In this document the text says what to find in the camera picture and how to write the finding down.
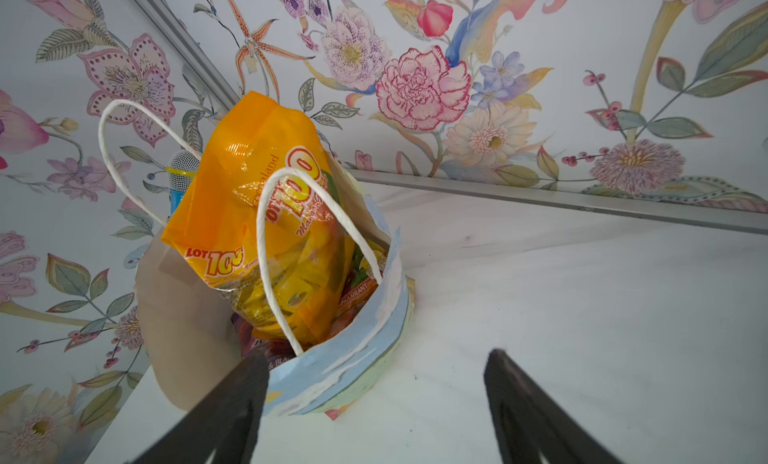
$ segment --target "pink carnation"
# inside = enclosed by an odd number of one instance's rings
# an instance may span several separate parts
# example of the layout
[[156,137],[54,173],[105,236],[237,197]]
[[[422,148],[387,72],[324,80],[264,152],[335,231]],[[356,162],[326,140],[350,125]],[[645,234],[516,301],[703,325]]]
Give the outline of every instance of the pink carnation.
[[683,173],[685,158],[668,143],[643,139],[620,143],[594,164],[590,174],[611,189],[636,194],[656,190]]
[[441,122],[456,122],[469,103],[467,65],[453,68],[440,47],[426,54],[410,49],[384,66],[376,82],[379,110],[411,130],[431,131]]

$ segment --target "floral wallpaper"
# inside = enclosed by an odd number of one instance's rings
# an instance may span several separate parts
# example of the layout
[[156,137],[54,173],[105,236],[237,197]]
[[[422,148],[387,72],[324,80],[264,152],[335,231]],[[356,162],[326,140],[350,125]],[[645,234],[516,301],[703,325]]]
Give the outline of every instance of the floral wallpaper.
[[165,1],[348,167],[768,212],[768,0]]
[[[135,100],[201,148],[220,108],[125,0],[0,1],[0,463],[84,462],[148,367],[134,274],[160,231],[98,118]],[[178,144],[132,108],[110,122],[118,171],[168,213]]]

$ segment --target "orange lily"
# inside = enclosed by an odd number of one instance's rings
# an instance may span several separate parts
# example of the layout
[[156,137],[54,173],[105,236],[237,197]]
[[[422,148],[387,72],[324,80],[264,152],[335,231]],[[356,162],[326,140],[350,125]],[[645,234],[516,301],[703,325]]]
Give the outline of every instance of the orange lily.
[[[270,54],[284,56],[286,59],[291,60],[309,60],[315,58],[314,56],[301,56],[296,54],[291,54],[290,52],[280,49],[276,46],[265,44],[262,42],[264,37],[266,36],[266,32],[270,29],[270,26],[272,23],[277,19],[271,19],[266,22],[264,22],[261,27],[256,29],[256,31],[251,34],[251,32],[248,30],[248,24],[245,23],[245,19],[240,14],[240,10],[237,9],[237,5],[235,4],[234,0],[226,0],[230,3],[230,7],[232,8],[232,13],[235,14],[235,17],[237,18],[237,23],[240,24],[240,29],[243,31],[243,34],[245,35],[245,45],[242,46],[238,51],[237,55],[235,56],[235,65],[237,66],[237,74],[240,75],[240,81],[242,82],[243,86],[240,88],[240,93],[245,95],[245,75],[243,75],[243,69],[242,64],[245,61],[246,66],[248,67],[248,73],[253,74],[256,72],[256,62],[261,65],[261,71],[264,72],[264,67],[266,67],[266,71],[269,72],[270,79],[272,80],[272,84],[275,86],[275,93],[277,94],[277,104],[280,103],[280,88],[277,86],[277,77],[275,76],[275,71],[272,70],[272,66],[270,65],[270,62],[266,59],[265,52],[269,52]],[[266,95],[270,95],[270,86],[266,82],[266,74],[264,75],[264,86],[266,87]]]

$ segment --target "red tulip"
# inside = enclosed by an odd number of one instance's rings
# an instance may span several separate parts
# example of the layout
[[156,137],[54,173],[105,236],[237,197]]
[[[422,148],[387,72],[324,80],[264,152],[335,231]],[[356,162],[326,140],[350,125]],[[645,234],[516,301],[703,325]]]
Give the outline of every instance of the red tulip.
[[416,18],[418,26],[424,30],[426,36],[442,36],[453,20],[453,7],[439,4],[434,0],[427,2],[427,6]]

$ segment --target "metal trim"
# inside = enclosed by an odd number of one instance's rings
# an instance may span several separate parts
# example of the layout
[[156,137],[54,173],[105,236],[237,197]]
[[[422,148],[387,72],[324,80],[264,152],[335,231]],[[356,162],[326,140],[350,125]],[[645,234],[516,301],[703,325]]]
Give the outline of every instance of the metal trim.
[[355,170],[349,172],[360,182],[435,190],[463,196],[532,203],[561,209],[576,209],[637,219],[768,235],[768,214],[764,213],[710,209],[678,203],[646,202],[618,197],[590,196],[583,193],[555,192],[525,187],[496,186],[488,183],[450,181],[435,177],[414,177],[396,173]]
[[197,72],[208,90],[227,110],[240,102],[240,95],[229,85],[213,62],[170,11],[164,0],[132,0],[158,28],[181,58]]

